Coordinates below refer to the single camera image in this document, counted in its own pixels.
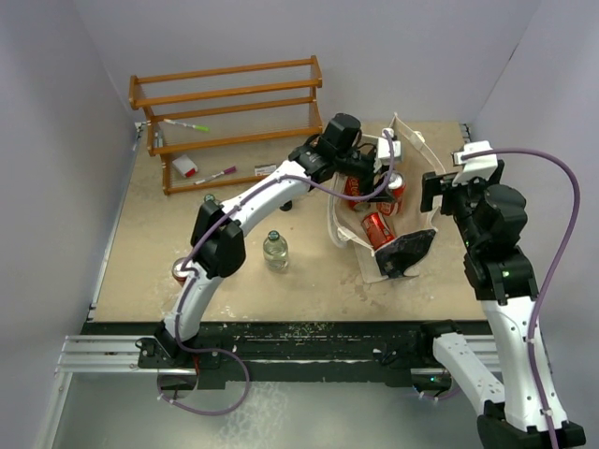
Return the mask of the cream canvas tote bag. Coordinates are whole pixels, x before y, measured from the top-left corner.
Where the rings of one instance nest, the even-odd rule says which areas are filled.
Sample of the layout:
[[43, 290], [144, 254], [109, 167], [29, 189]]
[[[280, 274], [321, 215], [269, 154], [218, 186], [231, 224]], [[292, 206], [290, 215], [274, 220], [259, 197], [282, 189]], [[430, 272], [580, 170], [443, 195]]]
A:
[[395, 240], [381, 249], [375, 249], [369, 241], [361, 221], [365, 215], [377, 211], [375, 205], [370, 205], [368, 210], [354, 211], [346, 200], [337, 196], [328, 198], [329, 236], [340, 248], [354, 248], [365, 283], [415, 277], [418, 265], [429, 253], [437, 234], [432, 219], [440, 210], [441, 200], [435, 199], [428, 212], [420, 210], [422, 176], [429, 172], [444, 174], [446, 169], [422, 134], [399, 117], [395, 116], [388, 128], [401, 143], [395, 169], [403, 176], [405, 189], [401, 206], [391, 215], [380, 213], [379, 216]]

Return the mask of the red cola can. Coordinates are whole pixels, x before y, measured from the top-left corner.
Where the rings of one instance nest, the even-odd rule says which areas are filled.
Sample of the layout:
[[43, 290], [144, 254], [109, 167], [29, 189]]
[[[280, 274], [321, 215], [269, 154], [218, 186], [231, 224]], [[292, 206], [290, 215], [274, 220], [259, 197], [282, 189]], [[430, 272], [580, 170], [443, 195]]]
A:
[[[359, 181], [356, 177], [348, 176], [345, 181], [343, 193], [346, 196], [361, 196], [359, 191]], [[350, 199], [346, 201], [348, 208], [355, 212], [363, 212], [370, 208], [370, 204], [365, 201], [356, 201]]]

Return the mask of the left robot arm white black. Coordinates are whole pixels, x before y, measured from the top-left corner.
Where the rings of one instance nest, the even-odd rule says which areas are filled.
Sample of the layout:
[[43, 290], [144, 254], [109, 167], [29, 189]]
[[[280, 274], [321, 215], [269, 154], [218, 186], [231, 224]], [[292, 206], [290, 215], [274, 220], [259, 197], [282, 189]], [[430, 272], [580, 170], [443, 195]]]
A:
[[196, 350], [201, 318], [222, 281], [246, 260], [245, 238], [256, 225], [284, 204], [313, 189], [324, 191], [335, 174], [360, 182], [359, 201], [381, 198], [399, 152], [395, 133], [382, 131], [382, 143], [360, 150], [360, 121], [338, 113], [325, 130], [296, 147], [274, 172], [254, 187], [220, 204], [204, 202], [192, 232], [192, 250], [180, 265], [182, 291], [155, 333], [159, 354], [172, 367], [189, 362]]

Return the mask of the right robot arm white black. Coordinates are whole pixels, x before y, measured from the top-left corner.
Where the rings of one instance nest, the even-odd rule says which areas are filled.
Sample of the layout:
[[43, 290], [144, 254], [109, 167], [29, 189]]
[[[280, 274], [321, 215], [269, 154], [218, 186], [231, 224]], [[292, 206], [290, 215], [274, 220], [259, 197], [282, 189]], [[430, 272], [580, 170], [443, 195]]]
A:
[[454, 219], [465, 246], [464, 272], [487, 318], [501, 374], [495, 376], [451, 321], [424, 325], [417, 358], [441, 365], [469, 399], [486, 448], [577, 448], [587, 441], [556, 394], [535, 307], [533, 266], [518, 246], [528, 222], [526, 200], [503, 185], [504, 164], [474, 173], [422, 177], [420, 208]]

